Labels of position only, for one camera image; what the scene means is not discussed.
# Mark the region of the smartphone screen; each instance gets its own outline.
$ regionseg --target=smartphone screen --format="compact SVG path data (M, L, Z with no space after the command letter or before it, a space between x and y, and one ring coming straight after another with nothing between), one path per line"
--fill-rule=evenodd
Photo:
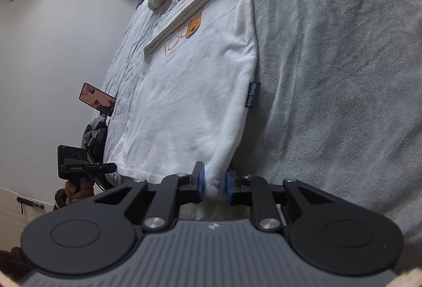
M111 117L116 105L116 99L103 91L84 83L79 100Z

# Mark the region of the cartoon bear print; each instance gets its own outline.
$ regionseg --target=cartoon bear print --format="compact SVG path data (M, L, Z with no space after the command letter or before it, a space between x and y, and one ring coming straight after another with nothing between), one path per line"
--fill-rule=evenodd
M186 30L186 38L192 36L199 29L199 26L201 25L202 11L203 9L201 9L201 11L199 11L195 18L188 23Z

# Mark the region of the handheld device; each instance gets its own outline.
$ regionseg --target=handheld device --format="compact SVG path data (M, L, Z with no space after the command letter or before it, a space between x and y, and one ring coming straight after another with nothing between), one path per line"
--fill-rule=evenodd
M83 84L79 100L109 117L113 114L116 105L116 98L88 83Z
M21 247L37 270L22 287L385 287L396 277L404 239L391 220L294 179L226 176L227 207L250 207L250 219L179 219L180 205L203 198L197 162L191 175L131 181L33 220Z
M73 183L75 193L81 188L81 179L91 179L95 175L114 173L117 170L115 163L90 163L87 150L65 145L57 148L57 162L59 178Z

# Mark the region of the light gray bed sheet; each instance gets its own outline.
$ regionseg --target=light gray bed sheet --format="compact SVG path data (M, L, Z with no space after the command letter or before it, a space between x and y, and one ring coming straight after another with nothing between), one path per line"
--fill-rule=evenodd
M105 157L137 84L142 48L127 39L159 17L139 9L103 85L121 105ZM390 217L406 236L398 267L422 265L422 0L254 0L254 10L262 85L235 168Z

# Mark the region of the metal screw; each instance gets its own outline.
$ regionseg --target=metal screw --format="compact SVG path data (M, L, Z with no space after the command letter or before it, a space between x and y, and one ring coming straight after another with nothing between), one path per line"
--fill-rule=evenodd
M146 227L149 227L150 229L157 229L159 227L164 226L165 220L163 218L159 218L159 217L152 217L152 218L146 219L143 222L143 224Z
M272 230L280 226L280 222L274 218L264 218L260 221L260 227L265 230Z

